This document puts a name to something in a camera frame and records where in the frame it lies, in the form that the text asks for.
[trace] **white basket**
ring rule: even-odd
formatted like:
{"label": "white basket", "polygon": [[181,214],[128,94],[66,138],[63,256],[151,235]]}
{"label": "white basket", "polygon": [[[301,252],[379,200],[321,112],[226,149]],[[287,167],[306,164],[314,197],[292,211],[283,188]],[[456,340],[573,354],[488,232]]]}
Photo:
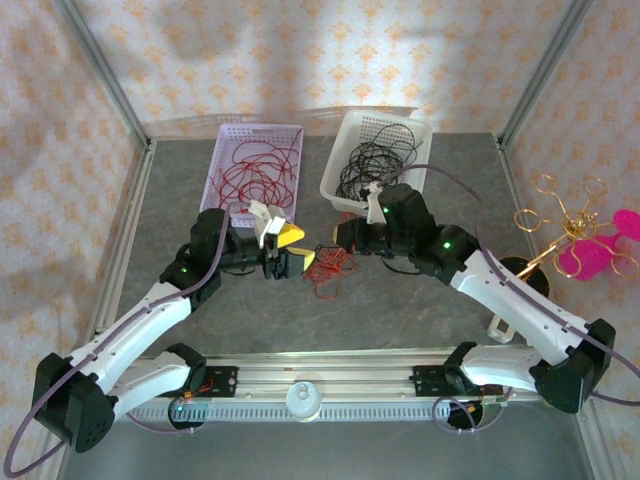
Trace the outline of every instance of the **white basket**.
{"label": "white basket", "polygon": [[[261,124],[261,123],[225,123],[220,126],[216,146],[213,150],[211,165],[204,187],[202,200],[200,201],[200,211],[207,208],[226,208],[225,202],[220,205],[220,196],[214,188],[219,184],[220,175],[233,165],[232,154],[234,150],[244,142],[269,142],[280,148],[294,148],[289,160],[294,165],[293,177],[286,177],[285,183],[287,187],[294,192],[293,202],[285,207],[284,213],[288,222],[293,223],[296,213],[296,204],[298,201],[298,181],[300,180],[300,161],[302,160],[302,138],[304,130],[299,125],[278,125],[278,124]],[[247,145],[246,153],[255,154],[262,153],[263,147],[256,145]],[[267,175],[277,178],[279,172],[265,170]],[[231,225],[233,227],[253,228],[255,224],[254,216],[250,213],[233,212],[231,213]]]}
{"label": "white basket", "polygon": [[[352,110],[344,116],[338,136],[333,144],[327,167],[324,170],[320,182],[320,193],[329,200],[333,208],[341,212],[351,212],[366,216],[367,203],[356,202],[335,195],[340,180],[340,172],[347,165],[351,152],[362,142],[370,142],[378,132],[386,125],[399,123],[411,130],[417,147],[416,159],[413,165],[426,165],[429,161],[431,150],[431,137],[433,131],[429,125],[419,120],[414,120],[389,113],[379,113],[371,110]],[[402,127],[390,127],[385,129],[376,139],[380,145],[390,146],[398,140],[411,142],[411,135]],[[427,170],[423,168],[409,170],[402,174],[398,181],[407,183],[422,192]]]}

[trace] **red wire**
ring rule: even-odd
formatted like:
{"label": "red wire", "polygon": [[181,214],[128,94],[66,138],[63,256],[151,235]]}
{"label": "red wire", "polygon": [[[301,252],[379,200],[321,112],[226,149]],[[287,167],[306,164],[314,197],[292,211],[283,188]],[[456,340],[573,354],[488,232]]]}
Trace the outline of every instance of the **red wire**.
{"label": "red wire", "polygon": [[[340,293],[340,280],[358,268],[356,261],[344,248],[337,245],[323,247],[317,252],[314,263],[305,272],[304,278],[313,283],[313,293],[321,300],[333,300]],[[321,294],[318,289],[336,281],[332,294]]]}
{"label": "red wire", "polygon": [[[209,181],[218,195],[218,206],[232,202],[257,200],[267,205],[283,209],[293,205],[295,191],[290,187],[296,179],[294,169],[297,164],[290,161],[291,154],[300,152],[293,148],[302,130],[298,130],[289,147],[278,147],[264,140],[248,140],[240,143],[231,154],[231,166]],[[239,152],[246,145],[264,145],[265,151],[240,157]]]}

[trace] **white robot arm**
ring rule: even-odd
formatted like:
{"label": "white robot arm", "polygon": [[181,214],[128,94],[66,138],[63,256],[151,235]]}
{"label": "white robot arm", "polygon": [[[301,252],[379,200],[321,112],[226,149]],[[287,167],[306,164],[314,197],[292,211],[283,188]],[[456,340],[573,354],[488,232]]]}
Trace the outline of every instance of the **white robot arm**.
{"label": "white robot arm", "polygon": [[[438,278],[507,320],[530,345],[488,348],[465,342],[444,365],[427,366],[432,377],[416,380],[416,395],[440,397],[442,393],[433,393],[439,387],[428,388],[430,382],[446,385],[453,395],[469,395],[483,385],[500,385],[538,392],[560,410],[577,412],[610,361],[582,336],[594,336],[612,346],[613,328],[603,320],[587,324],[562,310],[502,268],[490,253],[481,251],[467,232],[436,225],[422,196],[407,185],[376,192],[375,198],[384,222],[345,222],[334,234],[338,245],[362,254],[408,256],[421,273]],[[257,223],[269,231],[256,232],[249,240],[227,235],[217,270],[201,288],[181,295],[204,278],[212,265],[221,210],[200,214],[191,230],[190,244],[180,249],[143,300],[109,330],[65,359],[53,353],[46,357],[38,366],[34,404],[62,375],[95,355],[45,403],[37,420],[77,452],[84,452],[106,435],[115,420],[138,405],[168,391],[197,390],[206,362],[185,345],[170,347],[144,367],[129,367],[219,288],[220,271],[260,265],[267,278],[279,279],[308,268],[313,252],[286,247],[284,244],[291,241],[282,241],[282,235],[273,230],[274,222],[269,221],[272,212],[264,208],[256,212]],[[545,310],[554,311],[563,322],[559,324]],[[415,378],[420,377],[420,371],[420,366],[414,368]]]}

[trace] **gray tabletop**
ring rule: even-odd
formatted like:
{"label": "gray tabletop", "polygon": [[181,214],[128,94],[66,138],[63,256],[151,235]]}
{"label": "gray tabletop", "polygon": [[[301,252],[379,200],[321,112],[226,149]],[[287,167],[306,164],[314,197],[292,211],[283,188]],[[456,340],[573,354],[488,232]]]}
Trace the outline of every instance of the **gray tabletop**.
{"label": "gray tabletop", "polygon": [[222,422],[178,438],[119,422],[69,460],[60,480],[593,478],[574,418],[541,404],[510,405],[474,435],[450,435],[433,422]]}
{"label": "gray tabletop", "polygon": [[[342,213],[319,192],[333,138],[306,137],[301,163],[296,224],[306,232],[298,245],[330,241]],[[119,315],[148,291],[189,229],[207,177],[214,141],[158,143],[128,265]],[[459,175],[485,199],[485,246],[498,257],[528,253],[514,225],[515,210],[494,140],[489,134],[434,135],[429,163]],[[460,187],[427,172],[424,197],[439,223],[473,232],[477,204]],[[491,343],[491,313],[436,279],[387,271],[378,257],[357,257],[359,268],[343,278],[332,301],[320,300],[302,278],[265,280],[261,273],[223,276],[223,286],[161,337],[148,354],[181,341],[203,355],[341,349],[455,346]],[[392,262],[411,269],[406,260]]]}

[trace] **floral wallpaper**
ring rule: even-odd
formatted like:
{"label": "floral wallpaper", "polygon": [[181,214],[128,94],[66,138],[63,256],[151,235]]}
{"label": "floral wallpaper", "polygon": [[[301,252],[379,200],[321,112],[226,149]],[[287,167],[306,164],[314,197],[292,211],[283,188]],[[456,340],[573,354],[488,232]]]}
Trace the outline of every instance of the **floral wallpaper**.
{"label": "floral wallpaper", "polygon": [[499,133],[571,1],[77,3],[147,135],[185,137],[352,105]]}
{"label": "floral wallpaper", "polygon": [[[53,2],[0,3],[0,78],[4,457],[38,362],[71,351],[87,331],[138,154]],[[14,469],[31,460],[40,428],[27,430]]]}
{"label": "floral wallpaper", "polygon": [[[559,218],[557,203],[533,190],[536,173],[558,177],[558,193],[581,208],[586,175],[602,178],[608,195],[593,210],[602,222],[619,208],[640,211],[640,9],[634,0],[594,2],[535,109],[509,150],[525,206]],[[560,236],[559,227],[533,233],[539,247]],[[622,242],[640,261],[640,244]],[[607,271],[589,282],[554,274],[556,300],[589,320],[604,318],[617,329],[616,349],[640,365],[640,276],[625,279]],[[640,400],[640,381],[618,362],[600,391]],[[640,465],[640,410],[607,406],[617,447],[629,478]]]}

